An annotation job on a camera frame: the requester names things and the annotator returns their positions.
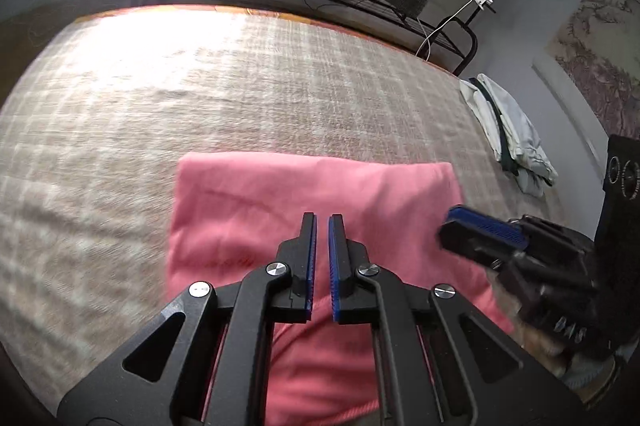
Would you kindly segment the beige plaid bed blanket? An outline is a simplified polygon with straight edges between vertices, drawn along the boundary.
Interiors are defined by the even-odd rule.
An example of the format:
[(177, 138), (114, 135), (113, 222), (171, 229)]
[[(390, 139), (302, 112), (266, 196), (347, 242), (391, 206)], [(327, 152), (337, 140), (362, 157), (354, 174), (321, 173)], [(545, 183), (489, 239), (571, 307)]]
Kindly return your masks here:
[(160, 311), (179, 160), (447, 163), (500, 219), (564, 218), (499, 167), (459, 81), (344, 29), (164, 6), (72, 22), (1, 109), (1, 341), (48, 411)]

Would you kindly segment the folded white clothes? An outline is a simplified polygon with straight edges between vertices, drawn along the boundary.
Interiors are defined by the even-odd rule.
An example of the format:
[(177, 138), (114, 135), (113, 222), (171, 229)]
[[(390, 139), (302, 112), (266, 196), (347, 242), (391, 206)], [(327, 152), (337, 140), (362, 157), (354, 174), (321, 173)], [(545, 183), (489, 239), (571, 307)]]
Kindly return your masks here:
[(514, 178), (524, 194), (542, 198), (559, 175), (536, 128), (515, 98), (486, 74), (460, 79), (459, 91), (502, 171)]

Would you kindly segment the landscape wall poster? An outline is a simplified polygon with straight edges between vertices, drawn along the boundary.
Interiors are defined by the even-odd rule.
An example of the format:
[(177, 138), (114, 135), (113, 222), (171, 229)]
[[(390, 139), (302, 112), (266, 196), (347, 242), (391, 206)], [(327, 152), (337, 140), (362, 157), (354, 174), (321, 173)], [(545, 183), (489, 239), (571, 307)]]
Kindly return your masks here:
[(547, 45), (607, 134), (639, 136), (639, 0), (580, 0)]

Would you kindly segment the pink shirt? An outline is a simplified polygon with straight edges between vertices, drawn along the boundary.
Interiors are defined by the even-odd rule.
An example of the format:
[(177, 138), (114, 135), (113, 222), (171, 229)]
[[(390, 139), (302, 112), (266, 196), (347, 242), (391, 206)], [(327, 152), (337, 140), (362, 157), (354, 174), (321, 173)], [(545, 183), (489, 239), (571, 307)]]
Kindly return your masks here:
[(267, 153), (190, 153), (179, 160), (166, 260), (166, 288), (176, 296), (196, 281), (224, 286), (276, 256), (303, 215), (317, 218), (314, 304), (309, 322), (274, 329), (266, 421), (334, 425), (374, 412), (378, 388), (367, 326), (334, 322), (328, 221), (404, 282), (448, 283), (503, 331), (485, 271), (442, 250), (436, 234), (463, 201), (447, 163), (382, 165), (329, 157)]

